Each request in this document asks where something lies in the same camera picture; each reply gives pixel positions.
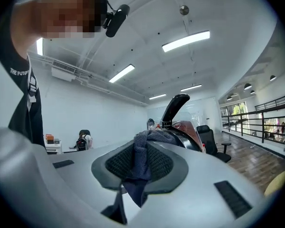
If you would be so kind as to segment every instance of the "yellow chair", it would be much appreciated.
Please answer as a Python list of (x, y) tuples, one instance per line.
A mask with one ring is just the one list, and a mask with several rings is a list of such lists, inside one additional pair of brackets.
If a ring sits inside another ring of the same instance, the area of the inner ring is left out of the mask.
[(268, 187), (265, 190), (264, 195), (268, 196), (269, 194), (281, 189), (285, 183), (285, 171), (277, 175), (271, 183), (269, 183)]

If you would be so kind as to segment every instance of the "ceiling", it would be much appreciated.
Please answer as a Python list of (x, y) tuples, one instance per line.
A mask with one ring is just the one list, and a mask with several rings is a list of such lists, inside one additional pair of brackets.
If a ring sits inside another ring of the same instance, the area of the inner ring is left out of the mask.
[[(30, 49), (32, 57), (57, 59), (78, 67), (78, 76), (91, 75), (87, 84), (117, 92), (141, 104), (149, 97), (173, 97), (181, 89), (215, 89), (241, 54), (254, 7), (249, 0), (109, 0), (114, 8), (128, 4), (130, 13), (114, 38), (105, 32), (94, 38), (44, 40), (44, 56)], [(187, 16), (179, 13), (187, 5)], [(164, 53), (162, 45), (189, 34), (209, 30), (210, 39)], [(109, 80), (129, 64), (135, 70), (111, 84)]]
[[(230, 89), (221, 99), (219, 104), (232, 103), (240, 99), (250, 97), (251, 90), (256, 94), (259, 90), (270, 84), (270, 77), (276, 77), (285, 73), (285, 30), (283, 25), (278, 22), (275, 30), (254, 65), (246, 72), (246, 74), (238, 81), (238, 83)], [(252, 87), (244, 90), (244, 85), (249, 83)], [(232, 100), (227, 101), (227, 97), (232, 96)]]

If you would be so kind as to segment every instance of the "neck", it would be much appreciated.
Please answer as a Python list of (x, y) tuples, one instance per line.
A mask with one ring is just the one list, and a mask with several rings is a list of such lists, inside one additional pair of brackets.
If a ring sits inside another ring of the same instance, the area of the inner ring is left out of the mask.
[(37, 12), (33, 11), (34, 6), (35, 1), (15, 5), (11, 16), (11, 40), (15, 50), (24, 59), (27, 58), (28, 48), (41, 38), (37, 28), (34, 28), (34, 13)]

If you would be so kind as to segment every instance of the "office chair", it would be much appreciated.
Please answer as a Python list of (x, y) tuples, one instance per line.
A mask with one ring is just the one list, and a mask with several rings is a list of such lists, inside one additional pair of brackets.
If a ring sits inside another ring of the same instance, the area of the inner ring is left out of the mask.
[(231, 143), (222, 143), (224, 146), (224, 153), (218, 152), (212, 129), (210, 129), (207, 125), (202, 125), (197, 127), (197, 131), (199, 133), (200, 140), (205, 144), (207, 154), (211, 154), (225, 163), (231, 160), (231, 156), (226, 154), (226, 148), (227, 146), (231, 145)]

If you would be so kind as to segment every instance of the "wooden floor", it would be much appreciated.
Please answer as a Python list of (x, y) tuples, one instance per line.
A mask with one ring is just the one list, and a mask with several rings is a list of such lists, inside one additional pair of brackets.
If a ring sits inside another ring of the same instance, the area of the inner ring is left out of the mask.
[(219, 152), (224, 151), (221, 143), (231, 143), (226, 151), (231, 156), (228, 164), (255, 183), (262, 192), (265, 192), (278, 174), (285, 171), (285, 159), (271, 152), (227, 133), (216, 134), (214, 137)]

